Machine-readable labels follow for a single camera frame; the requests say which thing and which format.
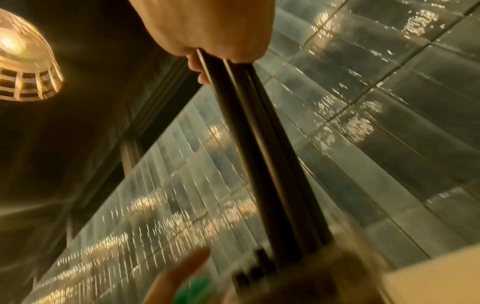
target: lamp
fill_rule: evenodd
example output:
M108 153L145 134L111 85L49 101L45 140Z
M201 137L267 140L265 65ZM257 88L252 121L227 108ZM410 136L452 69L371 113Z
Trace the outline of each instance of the lamp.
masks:
M45 38L29 22L0 9L0 100L38 101L64 78Z

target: beige surface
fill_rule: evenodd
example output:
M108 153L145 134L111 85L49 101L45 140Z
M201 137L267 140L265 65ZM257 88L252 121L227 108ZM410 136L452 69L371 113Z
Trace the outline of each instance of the beige surface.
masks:
M385 278L395 304L480 304L480 245Z

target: hand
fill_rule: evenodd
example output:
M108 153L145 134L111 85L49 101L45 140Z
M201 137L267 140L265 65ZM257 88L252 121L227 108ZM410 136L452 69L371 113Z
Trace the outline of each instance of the hand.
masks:
M181 284L200 269L209 256L210 249L199 249L164 272L151 286L143 304L171 304Z
M196 49L233 63L252 63L267 51L275 0L130 0L155 41L167 52L187 56L201 72Z

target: wall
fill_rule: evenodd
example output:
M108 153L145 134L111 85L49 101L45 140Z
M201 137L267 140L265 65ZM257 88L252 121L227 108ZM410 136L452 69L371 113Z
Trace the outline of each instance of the wall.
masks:
M476 5L279 0L255 63L319 204L351 214L394 268L480 240ZM24 302L140 302L198 246L223 273L265 241L203 87Z

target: ceiling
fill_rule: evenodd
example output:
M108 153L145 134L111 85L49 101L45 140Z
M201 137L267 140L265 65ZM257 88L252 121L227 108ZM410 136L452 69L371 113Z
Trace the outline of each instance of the ceiling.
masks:
M34 103L0 102L0 303L21 302L45 256L42 236L74 200L66 180L78 175L154 48L127 0L0 0L0 8L37 26L65 77L61 91Z

